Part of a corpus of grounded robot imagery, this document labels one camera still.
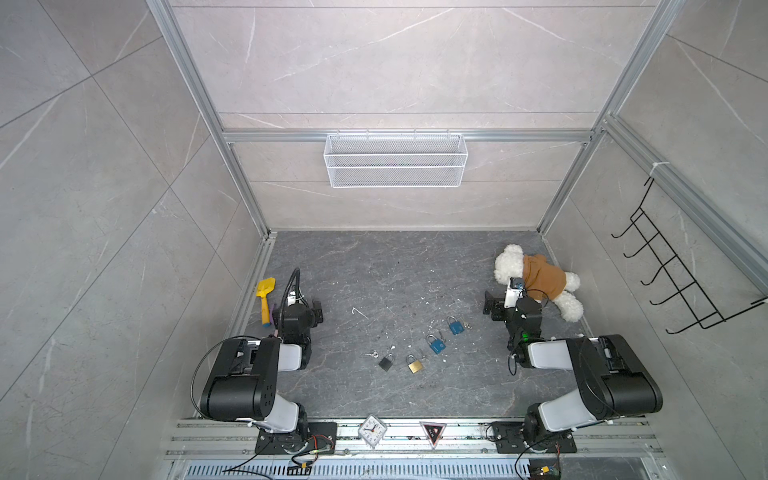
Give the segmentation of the blue padlock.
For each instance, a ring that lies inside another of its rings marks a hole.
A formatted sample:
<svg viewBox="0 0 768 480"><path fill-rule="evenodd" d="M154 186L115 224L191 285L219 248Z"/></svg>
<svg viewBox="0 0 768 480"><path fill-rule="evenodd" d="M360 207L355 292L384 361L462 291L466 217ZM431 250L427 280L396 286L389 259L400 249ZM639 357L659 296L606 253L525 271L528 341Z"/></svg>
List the blue padlock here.
<svg viewBox="0 0 768 480"><path fill-rule="evenodd" d="M427 344L429 348L435 353L440 354L442 353L445 348L446 344L444 340L438 336L435 336L433 334L430 334L426 337Z"/></svg>
<svg viewBox="0 0 768 480"><path fill-rule="evenodd" d="M446 323L447 323L447 325L449 327L449 330L451 331L451 333L453 335L459 335L459 334L463 333L466 330L464 324L460 320L458 320L457 318L455 318L453 316L447 317L446 318Z"/></svg>

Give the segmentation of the black padlock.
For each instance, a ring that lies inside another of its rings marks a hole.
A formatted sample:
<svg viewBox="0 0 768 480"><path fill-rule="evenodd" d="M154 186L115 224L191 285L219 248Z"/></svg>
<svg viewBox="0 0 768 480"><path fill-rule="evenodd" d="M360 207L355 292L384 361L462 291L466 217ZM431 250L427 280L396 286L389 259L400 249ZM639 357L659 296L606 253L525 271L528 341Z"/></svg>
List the black padlock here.
<svg viewBox="0 0 768 480"><path fill-rule="evenodd" d="M395 354L390 352L382 357L382 359L378 363L378 366L384 371L389 371L393 367L394 362L395 362Z"/></svg>

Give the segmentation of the brass padlock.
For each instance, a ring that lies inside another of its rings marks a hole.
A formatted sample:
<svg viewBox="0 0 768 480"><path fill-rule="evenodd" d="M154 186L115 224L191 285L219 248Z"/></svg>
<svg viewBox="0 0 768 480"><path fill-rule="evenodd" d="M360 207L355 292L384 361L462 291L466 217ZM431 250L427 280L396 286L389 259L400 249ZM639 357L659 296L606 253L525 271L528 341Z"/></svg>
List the brass padlock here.
<svg viewBox="0 0 768 480"><path fill-rule="evenodd" d="M412 374L416 374L424 368L422 358L415 354L408 354L406 356L406 366Z"/></svg>

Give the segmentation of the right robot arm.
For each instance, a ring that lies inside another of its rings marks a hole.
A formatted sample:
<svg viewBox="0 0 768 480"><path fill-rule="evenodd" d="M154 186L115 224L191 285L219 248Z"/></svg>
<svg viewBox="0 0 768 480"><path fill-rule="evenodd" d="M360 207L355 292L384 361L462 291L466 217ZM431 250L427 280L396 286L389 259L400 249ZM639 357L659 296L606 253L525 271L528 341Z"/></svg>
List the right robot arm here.
<svg viewBox="0 0 768 480"><path fill-rule="evenodd" d="M502 322L508 333L508 369L565 370L576 387L560 397L528 407L517 434L495 423L500 442L515 437L533 449L547 449L581 427L616 418L645 415L663 406L660 387L621 335L546 340L541 336L542 305L521 294L509 306L484 293L483 313Z"/></svg>

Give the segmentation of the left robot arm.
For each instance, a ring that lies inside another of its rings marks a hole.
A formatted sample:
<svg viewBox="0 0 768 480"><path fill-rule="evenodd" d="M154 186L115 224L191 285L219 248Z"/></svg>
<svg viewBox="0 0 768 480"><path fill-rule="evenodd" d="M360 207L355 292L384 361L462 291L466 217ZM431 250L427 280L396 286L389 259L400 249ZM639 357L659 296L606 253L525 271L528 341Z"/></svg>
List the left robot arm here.
<svg viewBox="0 0 768 480"><path fill-rule="evenodd" d="M324 321L322 305L307 301L301 291L301 270L289 277L272 313L276 332L257 338L237 335L209 349L217 356L197 394L190 388L196 412L218 422L247 422L288 445L310 439L306 409L277 392L278 375L304 370L312 353L311 330Z"/></svg>

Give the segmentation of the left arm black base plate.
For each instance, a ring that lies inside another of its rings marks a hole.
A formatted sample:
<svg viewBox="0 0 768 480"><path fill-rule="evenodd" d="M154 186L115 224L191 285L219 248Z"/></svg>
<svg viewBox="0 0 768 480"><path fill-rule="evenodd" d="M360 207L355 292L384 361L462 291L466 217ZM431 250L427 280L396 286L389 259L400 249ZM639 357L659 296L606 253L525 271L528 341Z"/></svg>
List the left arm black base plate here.
<svg viewBox="0 0 768 480"><path fill-rule="evenodd" d="M336 422L314 422L301 424L290 433L258 435L254 452L264 455L296 455L320 449L321 453L335 452L338 424Z"/></svg>

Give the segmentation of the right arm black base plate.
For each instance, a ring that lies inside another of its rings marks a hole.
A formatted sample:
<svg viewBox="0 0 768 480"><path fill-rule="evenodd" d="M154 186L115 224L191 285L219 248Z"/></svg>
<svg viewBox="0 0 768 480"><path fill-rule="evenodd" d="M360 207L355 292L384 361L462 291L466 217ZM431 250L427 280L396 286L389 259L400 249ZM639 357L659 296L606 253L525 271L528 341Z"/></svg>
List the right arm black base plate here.
<svg viewBox="0 0 768 480"><path fill-rule="evenodd" d="M522 422L492 422L486 428L486 436L495 444L499 454L577 452L571 431L552 433L541 430L534 433Z"/></svg>

